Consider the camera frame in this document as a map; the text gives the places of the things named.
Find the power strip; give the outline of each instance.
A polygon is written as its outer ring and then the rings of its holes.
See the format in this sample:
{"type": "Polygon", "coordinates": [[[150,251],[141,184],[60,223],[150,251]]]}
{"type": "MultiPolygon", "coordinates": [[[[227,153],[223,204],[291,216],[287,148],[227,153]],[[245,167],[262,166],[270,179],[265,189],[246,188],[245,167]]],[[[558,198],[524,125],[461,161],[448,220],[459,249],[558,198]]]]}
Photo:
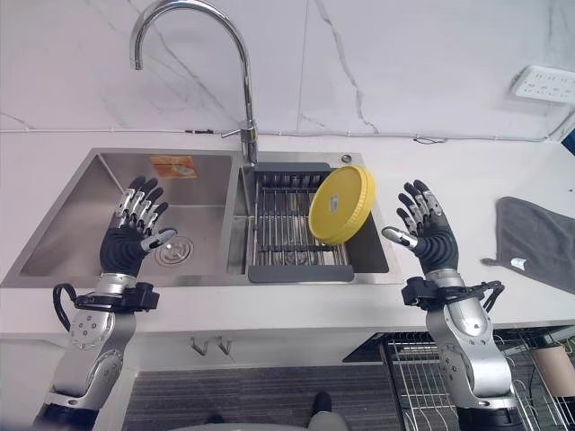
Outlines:
{"type": "Polygon", "coordinates": [[[575,73],[545,66],[528,66],[511,91],[519,97],[541,101],[575,103],[575,73]]]}

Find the gray floor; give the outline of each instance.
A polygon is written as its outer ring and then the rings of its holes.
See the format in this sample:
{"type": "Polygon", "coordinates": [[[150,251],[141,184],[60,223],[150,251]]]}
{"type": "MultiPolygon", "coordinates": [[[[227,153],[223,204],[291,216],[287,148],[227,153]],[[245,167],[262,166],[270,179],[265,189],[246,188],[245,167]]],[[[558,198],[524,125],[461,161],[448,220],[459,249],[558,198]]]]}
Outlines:
{"type": "Polygon", "coordinates": [[[331,394],[333,410],[353,431],[399,429],[382,365],[140,373],[122,429],[200,425],[213,413],[230,422],[304,427],[318,391],[331,394]]]}

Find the shoe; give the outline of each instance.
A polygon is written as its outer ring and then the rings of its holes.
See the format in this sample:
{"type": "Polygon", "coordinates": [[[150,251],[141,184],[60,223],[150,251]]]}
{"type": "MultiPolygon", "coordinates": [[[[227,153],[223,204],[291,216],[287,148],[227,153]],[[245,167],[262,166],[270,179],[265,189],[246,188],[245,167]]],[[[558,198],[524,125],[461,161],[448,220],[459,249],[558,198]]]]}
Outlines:
{"type": "Polygon", "coordinates": [[[332,411],[332,397],[324,391],[318,392],[317,395],[315,395],[312,416],[320,411],[332,411]]]}
{"type": "Polygon", "coordinates": [[[206,424],[224,424],[224,418],[222,418],[222,415],[212,415],[208,418],[208,420],[206,421],[206,424]]]}

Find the yellow container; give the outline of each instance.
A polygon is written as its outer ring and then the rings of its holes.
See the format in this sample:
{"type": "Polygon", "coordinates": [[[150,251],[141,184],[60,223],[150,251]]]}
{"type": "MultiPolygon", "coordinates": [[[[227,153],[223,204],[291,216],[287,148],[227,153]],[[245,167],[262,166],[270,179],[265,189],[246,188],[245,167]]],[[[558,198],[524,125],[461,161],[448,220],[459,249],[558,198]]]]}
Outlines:
{"type": "Polygon", "coordinates": [[[309,208],[309,230],[324,244],[343,244],[366,222],[375,199],[376,182],[366,169],[336,169],[315,193],[309,208]]]}

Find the robotic arm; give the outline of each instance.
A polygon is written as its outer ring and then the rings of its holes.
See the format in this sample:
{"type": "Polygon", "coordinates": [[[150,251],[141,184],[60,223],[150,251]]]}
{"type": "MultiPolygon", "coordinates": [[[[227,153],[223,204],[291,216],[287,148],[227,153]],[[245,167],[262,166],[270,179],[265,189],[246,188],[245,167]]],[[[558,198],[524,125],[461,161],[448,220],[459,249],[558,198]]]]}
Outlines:
{"type": "Polygon", "coordinates": [[[69,344],[34,421],[36,427],[93,428],[118,380],[124,349],[136,329],[134,312],[157,305],[159,294],[152,292],[153,286],[136,282],[146,255],[177,234],[172,228],[154,233],[168,207],[165,202],[155,204],[163,193],[157,182],[138,177],[124,191],[102,241],[102,275],[96,289],[76,298],[70,285],[55,288],[65,288],[79,311],[70,324],[57,308],[58,318],[69,329],[69,344]]]}
{"type": "Polygon", "coordinates": [[[438,346],[440,372],[457,407],[459,426],[462,431],[524,431],[511,372],[495,345],[487,314],[503,286],[491,282],[465,287],[457,272],[456,238],[441,205],[419,180],[404,188],[413,200],[400,194],[409,214],[401,208],[397,214],[409,232],[388,226],[382,235],[420,260],[425,279],[410,278],[403,300],[427,311],[426,325],[438,346]],[[493,293],[482,306],[488,289],[493,293]]]}

